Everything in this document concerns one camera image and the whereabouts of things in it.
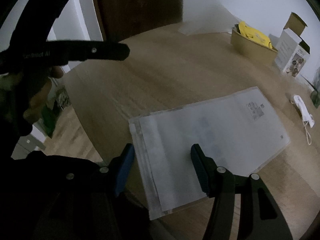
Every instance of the white wall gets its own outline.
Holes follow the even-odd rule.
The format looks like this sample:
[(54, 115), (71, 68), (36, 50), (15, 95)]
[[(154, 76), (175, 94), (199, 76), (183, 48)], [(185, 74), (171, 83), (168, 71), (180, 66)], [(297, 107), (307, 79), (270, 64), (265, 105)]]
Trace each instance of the white wall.
[(90, 40), (103, 41), (93, 0), (79, 0)]
[(183, 19), (190, 19), (204, 8), (221, 2), (233, 15), (266, 35), (280, 37), (290, 13), (297, 13), (308, 25), (301, 37), (310, 46), (310, 59), (301, 74), (313, 81), (319, 65), (320, 22), (306, 0), (183, 0)]
[(18, 0), (13, 6), (11, 12), (7, 16), (0, 29), (0, 51), (3, 51), (9, 47), (10, 39), (13, 30), (15, 29), (17, 22), (22, 14), (24, 7), (28, 0)]
[[(27, 2), (28, 0), (18, 0), (1, 27), (0, 51), (9, 47), (12, 32)], [(69, 0), (59, 18), (55, 20), (48, 40), (102, 41), (93, 0)], [(68, 72), (79, 63), (80, 62), (69, 62), (68, 65), (63, 67), (63, 70)]]

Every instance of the round table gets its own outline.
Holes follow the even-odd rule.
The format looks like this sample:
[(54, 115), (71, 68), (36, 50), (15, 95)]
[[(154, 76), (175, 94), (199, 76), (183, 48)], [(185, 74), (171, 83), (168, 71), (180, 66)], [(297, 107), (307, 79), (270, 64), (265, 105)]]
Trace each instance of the round table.
[[(299, 239), (320, 209), (320, 113), (310, 90), (274, 66), (239, 55), (228, 33), (186, 36), (179, 24), (154, 29), (124, 41), (130, 56), (122, 62), (87, 60), (64, 77), (72, 105), (101, 157), (110, 161), (132, 142), (128, 120), (140, 114), (171, 109), (258, 86), (276, 110), (290, 145), (258, 174), (278, 203), (294, 239)], [(315, 119), (307, 144), (301, 117), (289, 102), (304, 100)], [(146, 204), (135, 162), (127, 188)], [(213, 199), (160, 218), (186, 239), (202, 239)], [(231, 239), (236, 239), (240, 198), (236, 198)]]

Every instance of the open cardboard box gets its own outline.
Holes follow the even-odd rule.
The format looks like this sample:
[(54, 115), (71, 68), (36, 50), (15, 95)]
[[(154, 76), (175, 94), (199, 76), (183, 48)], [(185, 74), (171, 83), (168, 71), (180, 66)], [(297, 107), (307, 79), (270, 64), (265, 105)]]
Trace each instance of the open cardboard box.
[(273, 46), (270, 49), (242, 36), (236, 27), (232, 28), (231, 44), (241, 55), (265, 65), (271, 65), (278, 54), (278, 50)]
[(303, 58), (304, 65), (310, 56), (309, 46), (300, 37), (306, 26), (306, 23), (297, 14), (291, 13), (276, 47), (272, 46), (272, 49), (270, 49), (249, 40), (242, 36), (236, 27), (232, 28), (231, 44), (240, 54), (249, 59), (265, 65), (272, 65), (274, 61), (282, 71), (286, 71), (292, 61), (296, 60), (294, 57)]

